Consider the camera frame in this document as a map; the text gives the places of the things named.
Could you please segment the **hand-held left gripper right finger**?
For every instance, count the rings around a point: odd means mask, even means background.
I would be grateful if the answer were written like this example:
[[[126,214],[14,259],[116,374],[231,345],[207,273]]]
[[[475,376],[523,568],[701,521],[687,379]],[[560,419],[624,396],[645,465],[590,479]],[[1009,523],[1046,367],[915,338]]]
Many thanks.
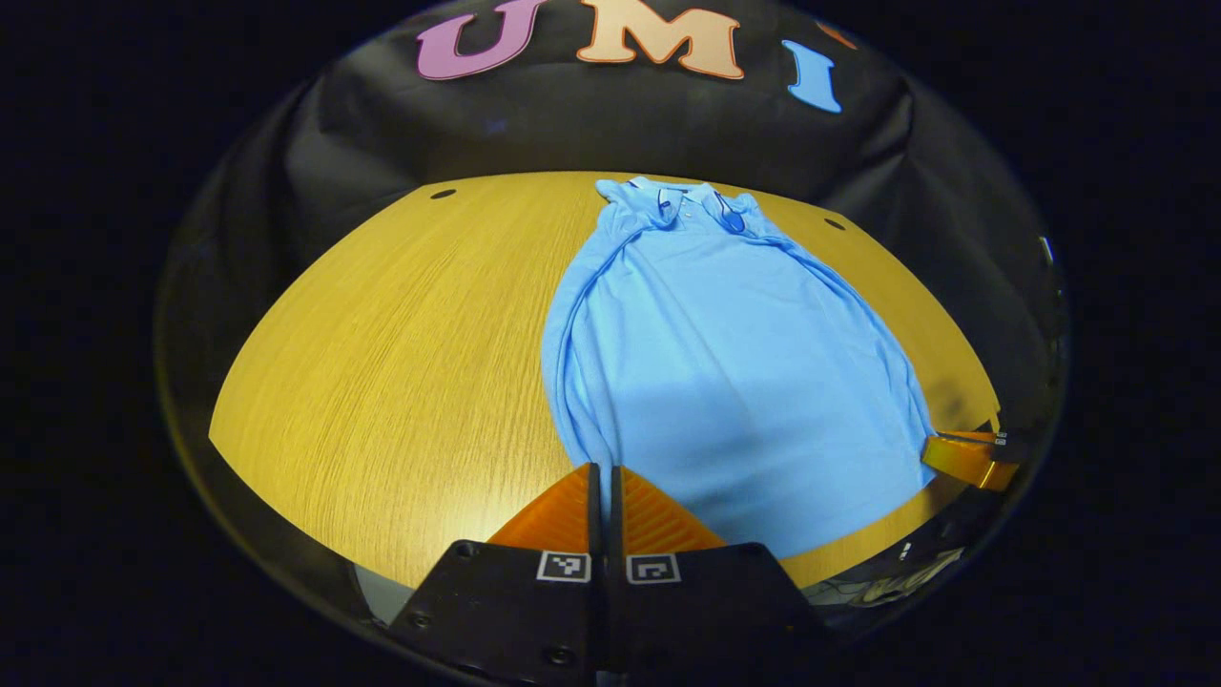
[[[607,686],[812,686],[830,631],[768,549],[629,552],[629,473],[604,519]]]

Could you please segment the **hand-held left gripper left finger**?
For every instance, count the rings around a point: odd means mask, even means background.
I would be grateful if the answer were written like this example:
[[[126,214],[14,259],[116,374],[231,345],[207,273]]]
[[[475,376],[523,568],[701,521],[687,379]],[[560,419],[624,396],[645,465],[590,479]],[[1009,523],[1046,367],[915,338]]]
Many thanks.
[[[593,686],[604,556],[600,469],[558,480],[488,541],[457,541],[389,632],[477,686]]]

